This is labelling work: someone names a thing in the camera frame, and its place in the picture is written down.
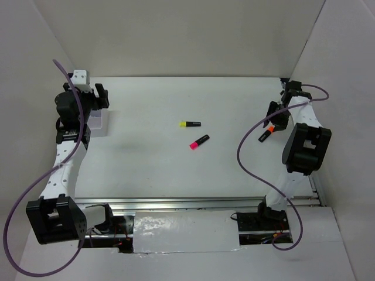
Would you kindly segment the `orange highlighter marker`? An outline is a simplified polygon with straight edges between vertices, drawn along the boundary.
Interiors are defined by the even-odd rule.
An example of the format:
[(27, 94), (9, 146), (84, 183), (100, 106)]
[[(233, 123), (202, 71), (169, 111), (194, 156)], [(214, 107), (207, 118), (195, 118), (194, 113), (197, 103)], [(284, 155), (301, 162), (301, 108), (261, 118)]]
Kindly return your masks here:
[(272, 133), (274, 132), (274, 129), (275, 129), (274, 126), (268, 127), (267, 130), (258, 138), (258, 141), (263, 143), (268, 137), (272, 135)]

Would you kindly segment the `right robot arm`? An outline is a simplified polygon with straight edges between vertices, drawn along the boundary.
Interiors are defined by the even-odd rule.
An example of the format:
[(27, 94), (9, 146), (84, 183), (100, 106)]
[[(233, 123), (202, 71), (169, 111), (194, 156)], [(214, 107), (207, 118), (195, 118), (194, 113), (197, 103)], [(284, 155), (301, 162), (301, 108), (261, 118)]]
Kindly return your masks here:
[(320, 169), (332, 137), (332, 131), (318, 121), (312, 106), (312, 96), (302, 89), (299, 81), (281, 80), (285, 85), (281, 99), (269, 104), (263, 127), (267, 128), (259, 141), (265, 141), (273, 132), (283, 131), (291, 119), (294, 128), (282, 152), (285, 170), (275, 184), (278, 190), (271, 189), (258, 205), (255, 216), (261, 229), (270, 229), (276, 221), (285, 217), (287, 200), (293, 198), (300, 183)]

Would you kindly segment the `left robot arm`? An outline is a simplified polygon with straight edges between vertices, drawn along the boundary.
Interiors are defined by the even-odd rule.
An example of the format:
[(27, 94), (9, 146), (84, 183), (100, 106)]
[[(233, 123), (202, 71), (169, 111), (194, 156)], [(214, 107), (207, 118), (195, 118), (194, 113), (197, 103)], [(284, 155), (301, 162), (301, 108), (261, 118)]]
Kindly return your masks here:
[(107, 234), (115, 228), (115, 218), (108, 204), (80, 208), (75, 189), (80, 166), (87, 153), (91, 130), (87, 125), (92, 111), (107, 109), (108, 91), (102, 84), (75, 96), (68, 84), (54, 99), (59, 118), (56, 122), (57, 167), (37, 200), (29, 201), (26, 215), (38, 243), (51, 244), (84, 239), (95, 228)]

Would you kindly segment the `white pen holder container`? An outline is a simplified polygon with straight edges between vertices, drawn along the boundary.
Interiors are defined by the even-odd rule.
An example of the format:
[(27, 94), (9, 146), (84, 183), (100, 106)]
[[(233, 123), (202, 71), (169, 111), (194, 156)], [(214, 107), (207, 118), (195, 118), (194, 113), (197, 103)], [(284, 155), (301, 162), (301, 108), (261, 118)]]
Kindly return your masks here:
[(107, 136), (108, 119), (109, 119), (109, 111), (107, 109), (101, 109), (101, 110), (90, 112), (87, 125), (91, 130), (92, 138), (99, 138), (99, 137)]

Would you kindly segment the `yellow highlighter marker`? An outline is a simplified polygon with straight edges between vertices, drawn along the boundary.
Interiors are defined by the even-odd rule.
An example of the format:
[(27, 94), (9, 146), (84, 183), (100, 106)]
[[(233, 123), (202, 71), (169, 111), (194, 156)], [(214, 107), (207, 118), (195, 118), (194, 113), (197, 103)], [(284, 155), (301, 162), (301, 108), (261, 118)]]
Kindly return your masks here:
[(187, 128), (187, 127), (200, 127), (202, 124), (198, 121), (181, 121), (179, 123), (179, 126), (181, 128)]

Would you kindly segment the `pink highlighter marker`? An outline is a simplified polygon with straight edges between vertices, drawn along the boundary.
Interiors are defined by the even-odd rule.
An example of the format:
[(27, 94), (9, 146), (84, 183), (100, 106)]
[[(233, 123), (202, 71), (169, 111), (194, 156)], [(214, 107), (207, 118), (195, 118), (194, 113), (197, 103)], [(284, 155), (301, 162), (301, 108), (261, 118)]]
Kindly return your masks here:
[(205, 143), (206, 141), (208, 141), (210, 139), (210, 136), (209, 135), (204, 135), (202, 137), (200, 137), (198, 140), (194, 141), (193, 143), (191, 143), (189, 145), (189, 147), (192, 149), (192, 150), (195, 150), (196, 148), (198, 148), (201, 144)]

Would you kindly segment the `white foil cover sheet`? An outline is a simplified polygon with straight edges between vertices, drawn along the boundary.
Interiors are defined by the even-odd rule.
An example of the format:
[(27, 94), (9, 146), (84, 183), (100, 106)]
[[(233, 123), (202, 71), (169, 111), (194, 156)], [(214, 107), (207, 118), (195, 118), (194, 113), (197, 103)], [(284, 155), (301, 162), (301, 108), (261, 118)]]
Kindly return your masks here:
[(231, 252), (240, 249), (232, 211), (137, 212), (135, 253)]

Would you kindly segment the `aluminium front rail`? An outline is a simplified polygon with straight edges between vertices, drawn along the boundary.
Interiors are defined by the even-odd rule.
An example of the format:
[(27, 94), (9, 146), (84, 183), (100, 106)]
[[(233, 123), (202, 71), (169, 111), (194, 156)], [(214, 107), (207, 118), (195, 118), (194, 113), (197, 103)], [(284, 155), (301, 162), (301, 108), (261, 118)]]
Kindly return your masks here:
[(257, 208), (261, 197), (196, 197), (196, 198), (77, 198), (81, 207), (109, 204), (115, 212), (126, 211), (188, 211), (237, 210)]

